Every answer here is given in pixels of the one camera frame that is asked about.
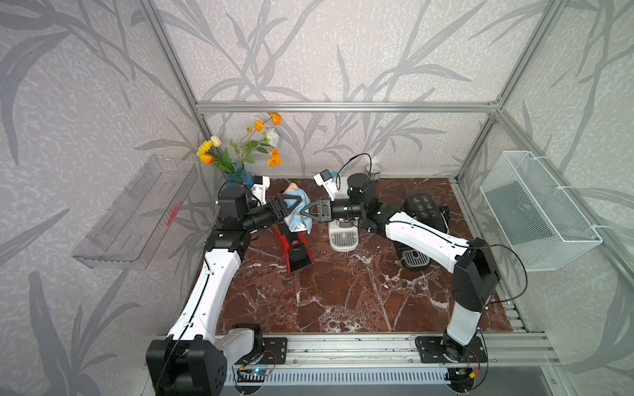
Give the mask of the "blue pink patterned cloth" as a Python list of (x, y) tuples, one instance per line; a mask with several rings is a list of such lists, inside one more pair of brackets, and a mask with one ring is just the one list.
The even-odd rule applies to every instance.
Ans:
[(313, 220), (300, 214), (300, 211), (311, 203), (309, 196), (294, 182), (288, 186), (288, 188), (284, 191), (284, 194), (297, 195), (303, 198), (303, 203), (299, 204), (294, 211), (291, 211), (291, 213), (285, 217), (287, 228), (291, 232), (307, 232), (310, 234)]

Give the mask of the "white coffee machine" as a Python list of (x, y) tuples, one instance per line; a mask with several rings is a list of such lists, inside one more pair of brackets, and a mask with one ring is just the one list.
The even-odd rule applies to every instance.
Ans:
[(354, 221), (328, 223), (330, 247), (335, 252), (352, 252), (358, 247), (358, 225)]

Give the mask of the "red coffee machine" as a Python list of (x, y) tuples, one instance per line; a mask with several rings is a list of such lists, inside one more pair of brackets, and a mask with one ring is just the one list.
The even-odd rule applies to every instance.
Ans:
[(303, 232), (292, 232), (285, 223), (274, 225), (273, 232), (279, 242), (288, 274), (298, 272), (314, 263)]

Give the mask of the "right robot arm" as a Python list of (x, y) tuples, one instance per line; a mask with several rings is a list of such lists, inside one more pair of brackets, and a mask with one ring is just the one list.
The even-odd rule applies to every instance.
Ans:
[(378, 201), (325, 198), (300, 213), (321, 223), (356, 220), (368, 231), (422, 253), (451, 273), (454, 306), (440, 351), (451, 362), (461, 362), (470, 355), (481, 317), (500, 280), (498, 265), (485, 240), (468, 241), (444, 234)]

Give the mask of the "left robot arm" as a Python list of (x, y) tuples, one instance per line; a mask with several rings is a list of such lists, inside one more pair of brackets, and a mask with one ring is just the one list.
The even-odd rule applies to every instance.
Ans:
[(196, 285), (168, 335), (153, 340), (145, 355), (155, 394), (219, 395), (232, 366), (264, 355), (258, 326), (240, 325), (221, 339), (216, 326), (252, 234), (283, 223), (301, 203), (300, 196), (278, 194), (256, 205), (240, 187), (220, 193), (217, 225), (206, 241)]

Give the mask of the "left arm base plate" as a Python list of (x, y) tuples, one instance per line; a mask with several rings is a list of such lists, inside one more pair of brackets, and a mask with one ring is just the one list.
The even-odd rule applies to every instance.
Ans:
[(288, 338), (265, 337), (254, 364), (284, 365), (287, 359)]

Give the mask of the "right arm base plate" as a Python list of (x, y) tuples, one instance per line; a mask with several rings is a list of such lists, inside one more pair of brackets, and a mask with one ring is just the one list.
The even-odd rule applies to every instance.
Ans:
[(442, 336), (418, 336), (414, 340), (422, 363), (487, 363), (488, 354), (482, 338), (477, 334), (466, 346), (454, 342), (447, 334)]

